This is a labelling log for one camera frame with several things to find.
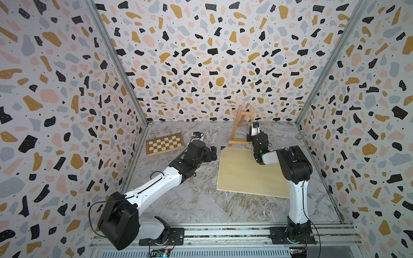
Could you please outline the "light wooden canvas board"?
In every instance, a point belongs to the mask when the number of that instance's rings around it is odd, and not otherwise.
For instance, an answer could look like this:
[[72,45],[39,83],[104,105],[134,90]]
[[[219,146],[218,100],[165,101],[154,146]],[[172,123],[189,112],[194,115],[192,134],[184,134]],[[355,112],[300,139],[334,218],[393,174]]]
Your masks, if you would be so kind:
[[217,190],[289,198],[289,184],[278,163],[260,165],[248,149],[220,152]]

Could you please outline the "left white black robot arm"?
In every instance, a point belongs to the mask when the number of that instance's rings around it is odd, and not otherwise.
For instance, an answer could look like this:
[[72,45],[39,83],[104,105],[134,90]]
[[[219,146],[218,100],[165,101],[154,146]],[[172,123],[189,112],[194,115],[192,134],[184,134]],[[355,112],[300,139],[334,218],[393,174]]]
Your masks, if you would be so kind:
[[159,216],[147,219],[141,214],[169,190],[195,176],[203,163],[217,160],[215,146],[207,147],[202,140],[194,140],[160,174],[141,187],[127,193],[114,192],[106,201],[97,224],[117,250],[123,250],[135,240],[148,245],[163,245],[172,237],[171,226]]

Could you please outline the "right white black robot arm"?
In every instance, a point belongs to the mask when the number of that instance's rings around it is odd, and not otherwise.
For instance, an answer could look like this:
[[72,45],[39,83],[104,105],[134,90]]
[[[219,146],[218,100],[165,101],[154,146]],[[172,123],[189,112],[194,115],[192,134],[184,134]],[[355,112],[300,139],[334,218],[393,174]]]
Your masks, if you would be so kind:
[[253,146],[254,159],[260,165],[279,164],[289,183],[290,209],[285,236],[291,243],[299,243],[312,234],[307,215],[307,189],[313,168],[299,146],[269,150],[268,135],[253,129],[246,140]]

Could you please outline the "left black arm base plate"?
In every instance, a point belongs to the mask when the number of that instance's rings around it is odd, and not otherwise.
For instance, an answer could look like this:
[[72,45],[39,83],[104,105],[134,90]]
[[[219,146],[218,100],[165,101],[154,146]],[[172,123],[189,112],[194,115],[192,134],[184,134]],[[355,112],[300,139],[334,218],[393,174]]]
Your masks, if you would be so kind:
[[139,246],[182,246],[184,243],[185,229],[183,227],[173,227],[164,230],[157,239],[141,239]]

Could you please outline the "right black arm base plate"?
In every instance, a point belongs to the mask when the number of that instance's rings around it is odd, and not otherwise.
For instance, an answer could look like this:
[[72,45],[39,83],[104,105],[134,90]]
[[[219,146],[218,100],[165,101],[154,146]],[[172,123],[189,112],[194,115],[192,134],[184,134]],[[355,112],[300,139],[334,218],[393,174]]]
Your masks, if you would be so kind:
[[273,245],[304,245],[304,244],[318,244],[318,241],[314,238],[312,233],[305,233],[303,236],[299,236],[296,240],[287,236],[286,226],[270,227],[269,238]]

